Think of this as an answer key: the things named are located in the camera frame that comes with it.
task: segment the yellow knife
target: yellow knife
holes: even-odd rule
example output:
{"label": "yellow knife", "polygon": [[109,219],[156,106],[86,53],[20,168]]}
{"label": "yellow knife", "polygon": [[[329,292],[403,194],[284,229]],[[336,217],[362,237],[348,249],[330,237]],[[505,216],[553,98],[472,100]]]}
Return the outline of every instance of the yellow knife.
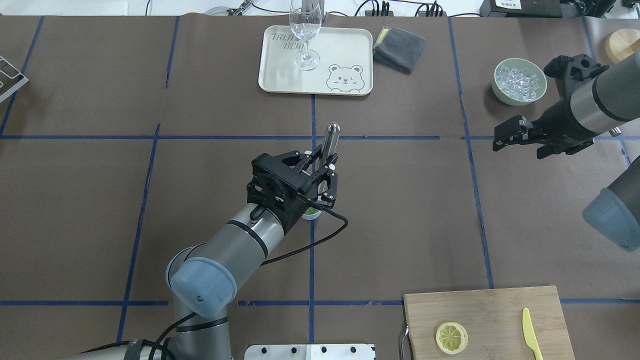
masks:
{"label": "yellow knife", "polygon": [[524,341],[533,350],[536,355],[536,360],[542,360],[542,353],[538,346],[538,340],[536,339],[536,333],[533,332],[533,323],[531,323],[531,315],[529,309],[526,307],[522,309],[522,332],[524,333]]}

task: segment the folded towel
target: folded towel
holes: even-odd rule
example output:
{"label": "folded towel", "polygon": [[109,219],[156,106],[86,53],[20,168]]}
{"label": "folded towel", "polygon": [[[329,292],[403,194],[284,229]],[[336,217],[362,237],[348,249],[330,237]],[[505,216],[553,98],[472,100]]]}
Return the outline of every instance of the folded towel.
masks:
{"label": "folded towel", "polygon": [[411,74],[426,40],[399,28],[383,28],[373,48],[373,59]]}

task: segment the green bowl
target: green bowl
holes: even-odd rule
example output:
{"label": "green bowl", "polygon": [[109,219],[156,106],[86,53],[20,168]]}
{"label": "green bowl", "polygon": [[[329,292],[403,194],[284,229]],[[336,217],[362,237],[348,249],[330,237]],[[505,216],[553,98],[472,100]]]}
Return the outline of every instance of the green bowl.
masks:
{"label": "green bowl", "polygon": [[308,208],[304,214],[302,214],[302,219],[304,220],[314,220],[320,216],[322,213],[321,210]]}
{"label": "green bowl", "polygon": [[[525,72],[528,72],[529,74],[532,74],[532,75],[536,74],[538,76],[540,89],[536,91],[536,93],[538,93],[538,96],[535,98],[535,100],[519,101],[517,99],[510,97],[509,95],[505,94],[502,90],[500,90],[500,88],[498,87],[498,83],[496,82],[496,79],[495,79],[495,73],[498,71],[498,69],[502,65],[508,66],[512,69],[513,68],[522,69]],[[513,106],[523,106],[523,105],[530,104],[534,101],[537,101],[543,95],[545,95],[545,92],[547,92],[547,77],[545,76],[545,73],[542,72],[542,70],[540,70],[540,68],[537,67],[536,64],[532,63],[531,61],[521,59],[521,58],[509,58],[509,59],[500,61],[500,63],[493,70],[493,81],[491,83],[491,88],[493,89],[493,93],[495,94],[495,96],[497,96],[498,99],[500,99],[500,101],[504,102],[505,104],[513,105]]]}

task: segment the lemon slice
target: lemon slice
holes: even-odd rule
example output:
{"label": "lemon slice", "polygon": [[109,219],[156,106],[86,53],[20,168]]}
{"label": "lemon slice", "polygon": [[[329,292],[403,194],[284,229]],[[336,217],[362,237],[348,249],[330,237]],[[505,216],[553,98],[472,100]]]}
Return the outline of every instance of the lemon slice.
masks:
{"label": "lemon slice", "polygon": [[455,355],[467,347],[469,336],[457,322],[445,322],[436,330],[436,343],[446,354]]}

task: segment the wooden cutting board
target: wooden cutting board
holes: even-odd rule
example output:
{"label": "wooden cutting board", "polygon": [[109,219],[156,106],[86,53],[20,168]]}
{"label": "wooden cutting board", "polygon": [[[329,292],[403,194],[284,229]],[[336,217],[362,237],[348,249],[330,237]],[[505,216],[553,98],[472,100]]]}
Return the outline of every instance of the wooden cutting board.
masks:
{"label": "wooden cutting board", "polygon": [[[555,286],[407,294],[404,313],[414,360],[534,360],[522,334],[522,309],[531,312],[545,360],[575,360]],[[458,322],[467,330],[467,348],[443,353],[435,331]]]}

